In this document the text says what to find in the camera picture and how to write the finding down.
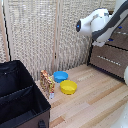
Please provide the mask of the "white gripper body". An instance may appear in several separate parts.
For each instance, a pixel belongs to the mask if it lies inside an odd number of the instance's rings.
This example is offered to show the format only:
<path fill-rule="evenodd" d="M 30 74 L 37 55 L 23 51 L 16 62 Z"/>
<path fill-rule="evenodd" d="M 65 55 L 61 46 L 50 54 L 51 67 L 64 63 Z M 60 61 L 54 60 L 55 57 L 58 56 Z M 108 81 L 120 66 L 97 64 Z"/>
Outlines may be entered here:
<path fill-rule="evenodd" d="M 103 33 L 102 35 L 92 34 L 93 46 L 102 47 L 108 41 L 109 35 Z"/>

